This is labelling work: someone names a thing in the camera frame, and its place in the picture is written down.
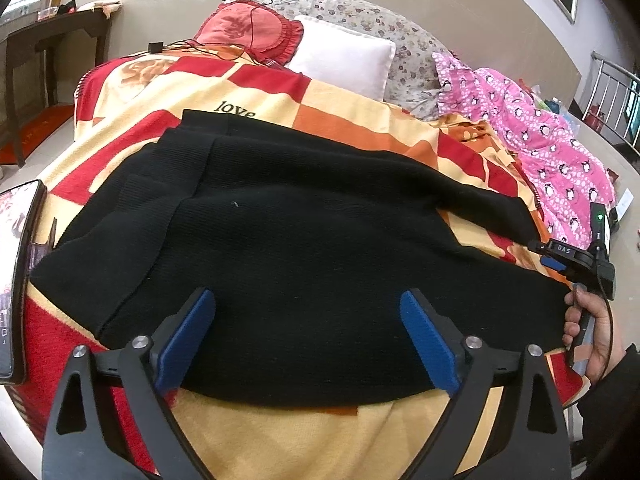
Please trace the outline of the person's right hand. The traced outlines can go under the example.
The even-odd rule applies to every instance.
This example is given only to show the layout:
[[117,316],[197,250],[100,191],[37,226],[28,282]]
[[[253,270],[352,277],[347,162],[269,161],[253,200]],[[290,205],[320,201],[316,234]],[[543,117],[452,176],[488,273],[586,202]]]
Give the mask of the person's right hand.
[[562,341],[567,347],[580,334],[580,319],[585,313],[593,319],[591,353],[586,365],[586,377],[595,385],[610,374],[626,356],[622,335],[605,301],[582,284],[574,286],[564,298],[567,310]]

